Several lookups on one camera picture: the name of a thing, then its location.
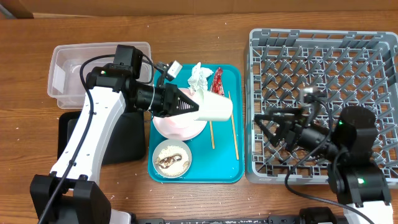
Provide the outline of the grey bowl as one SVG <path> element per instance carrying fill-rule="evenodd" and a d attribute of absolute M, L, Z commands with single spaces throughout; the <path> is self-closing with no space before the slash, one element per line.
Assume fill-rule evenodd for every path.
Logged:
<path fill-rule="evenodd" d="M 154 150 L 152 165 L 167 179 L 182 177 L 190 168 L 192 153 L 187 144 L 178 140 L 164 140 Z"/>

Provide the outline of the white paper cup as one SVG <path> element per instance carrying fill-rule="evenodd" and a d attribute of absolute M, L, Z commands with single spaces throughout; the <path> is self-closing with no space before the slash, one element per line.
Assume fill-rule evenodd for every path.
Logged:
<path fill-rule="evenodd" d="M 193 113 L 197 121 L 227 121 L 233 113 L 233 103 L 225 96 L 198 90 L 193 99 L 199 105 L 198 111 Z"/>

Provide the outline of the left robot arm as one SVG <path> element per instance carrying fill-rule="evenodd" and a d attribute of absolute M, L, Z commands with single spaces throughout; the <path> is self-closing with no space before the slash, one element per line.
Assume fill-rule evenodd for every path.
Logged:
<path fill-rule="evenodd" d="M 50 173 L 35 175 L 30 184 L 39 223 L 135 223 L 135 215 L 113 209 L 99 187 L 119 118 L 134 109 L 161 118 L 199 109 L 174 84 L 139 82 L 144 57 L 134 46 L 118 45 L 113 62 L 80 75 L 85 101 L 67 146 Z"/>

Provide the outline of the white napkin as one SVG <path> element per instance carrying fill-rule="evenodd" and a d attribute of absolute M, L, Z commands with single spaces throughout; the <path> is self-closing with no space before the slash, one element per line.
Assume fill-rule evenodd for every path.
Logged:
<path fill-rule="evenodd" d="M 190 93 L 198 90 L 208 89 L 208 78 L 213 74 L 213 71 L 209 68 L 201 66 L 201 62 L 198 62 L 191 72 L 191 77 L 188 79 Z"/>

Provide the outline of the red snack wrapper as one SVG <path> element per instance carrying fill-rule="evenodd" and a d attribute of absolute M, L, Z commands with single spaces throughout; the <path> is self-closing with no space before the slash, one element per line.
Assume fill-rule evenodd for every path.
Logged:
<path fill-rule="evenodd" d="M 211 88 L 210 91 L 213 93 L 216 93 L 218 95 L 224 96 L 224 88 L 223 88 L 223 83 L 222 83 L 222 74 L 223 74 L 223 69 L 221 67 L 218 67 L 215 75 L 213 77 L 213 81 L 211 83 Z"/>

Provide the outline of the rice food scraps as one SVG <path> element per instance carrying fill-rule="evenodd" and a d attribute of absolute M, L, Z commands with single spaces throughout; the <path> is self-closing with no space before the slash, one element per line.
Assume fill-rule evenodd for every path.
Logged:
<path fill-rule="evenodd" d="M 190 159 L 184 148 L 180 146 L 167 146 L 160 151 L 155 164 L 161 173 L 177 177 L 188 170 Z"/>

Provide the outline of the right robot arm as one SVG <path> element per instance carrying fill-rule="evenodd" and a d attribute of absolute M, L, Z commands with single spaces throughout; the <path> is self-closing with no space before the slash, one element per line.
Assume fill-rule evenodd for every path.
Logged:
<path fill-rule="evenodd" d="M 325 203 L 323 207 L 303 208 L 293 223 L 393 223 L 392 197 L 385 175 L 373 159 L 377 138 L 376 117 L 370 110 L 349 106 L 340 113 L 336 125 L 315 123 L 321 103 L 315 103 L 308 116 L 303 109 L 271 108 L 254 117 L 255 123 L 273 146 L 284 142 L 285 149 L 301 147 L 308 154 L 287 171 L 296 172 L 310 157 L 330 161 L 328 184 L 335 201 L 294 190 L 295 195 Z"/>

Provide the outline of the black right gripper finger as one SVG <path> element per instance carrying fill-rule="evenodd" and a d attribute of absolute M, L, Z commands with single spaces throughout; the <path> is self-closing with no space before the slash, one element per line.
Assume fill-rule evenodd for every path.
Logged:
<path fill-rule="evenodd" d="M 274 115 L 274 114 L 257 114 L 254 116 L 254 121 L 261 129 L 265 137 L 268 141 L 274 146 L 278 146 L 280 140 L 282 139 L 282 131 L 279 131 L 278 128 L 274 132 L 271 132 L 269 128 L 263 124 L 263 121 L 272 122 L 273 124 L 278 124 L 285 126 L 287 122 L 287 118 L 281 115 Z"/>
<path fill-rule="evenodd" d="M 302 108 L 268 108 L 264 112 L 264 116 L 266 118 L 293 118 L 293 117 L 301 117 L 304 109 Z"/>

